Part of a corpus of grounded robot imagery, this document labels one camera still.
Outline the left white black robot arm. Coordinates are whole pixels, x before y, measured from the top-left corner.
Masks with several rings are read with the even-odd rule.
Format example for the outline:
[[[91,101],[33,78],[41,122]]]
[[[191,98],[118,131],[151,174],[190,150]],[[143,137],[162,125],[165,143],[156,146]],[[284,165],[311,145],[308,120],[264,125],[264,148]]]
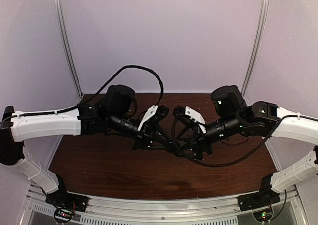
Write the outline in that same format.
[[[72,110],[43,112],[15,111],[8,106],[0,124],[0,162],[6,166],[17,166],[29,180],[38,184],[52,196],[60,207],[71,203],[71,195],[66,192],[63,179],[43,169],[32,159],[24,148],[24,141],[55,135],[94,135],[115,130],[121,135],[134,139],[132,149],[165,150],[174,152],[170,136],[159,122],[169,109],[153,105],[141,120],[127,113],[135,102],[135,92],[124,85],[112,85],[106,96],[94,105],[82,104]]]

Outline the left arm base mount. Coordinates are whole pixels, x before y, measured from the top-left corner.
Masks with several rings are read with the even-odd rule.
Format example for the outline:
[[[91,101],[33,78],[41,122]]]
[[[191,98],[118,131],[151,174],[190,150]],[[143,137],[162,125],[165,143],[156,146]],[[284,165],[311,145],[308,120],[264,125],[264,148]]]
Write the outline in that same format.
[[[45,202],[53,205],[54,220],[59,224],[71,221],[76,212],[85,212],[89,198],[84,195],[66,193],[64,195],[45,194]]]

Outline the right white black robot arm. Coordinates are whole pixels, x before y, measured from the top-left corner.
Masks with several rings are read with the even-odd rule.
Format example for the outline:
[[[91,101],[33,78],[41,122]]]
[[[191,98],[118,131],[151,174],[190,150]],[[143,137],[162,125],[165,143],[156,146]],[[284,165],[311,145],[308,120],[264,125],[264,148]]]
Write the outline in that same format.
[[[207,124],[202,115],[190,107],[177,107],[175,121],[181,121],[193,134],[182,146],[178,144],[181,134],[171,132],[174,154],[193,163],[204,165],[203,153],[212,153],[212,144],[236,134],[246,137],[261,136],[262,146],[270,137],[292,138],[314,144],[314,148],[301,160],[288,168],[263,178],[255,202],[265,206],[274,195],[303,181],[318,171],[318,120],[301,113],[289,111],[276,104],[258,101],[246,104],[235,85],[215,89],[210,99],[219,118]]]

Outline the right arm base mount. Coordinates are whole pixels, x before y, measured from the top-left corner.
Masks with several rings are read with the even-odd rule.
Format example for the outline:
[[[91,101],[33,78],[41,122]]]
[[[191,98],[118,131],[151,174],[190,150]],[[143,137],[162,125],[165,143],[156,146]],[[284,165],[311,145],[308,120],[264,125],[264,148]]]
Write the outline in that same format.
[[[255,192],[238,196],[240,210],[252,211],[254,219],[263,224],[273,218],[273,204],[278,202],[280,195],[275,192]]]

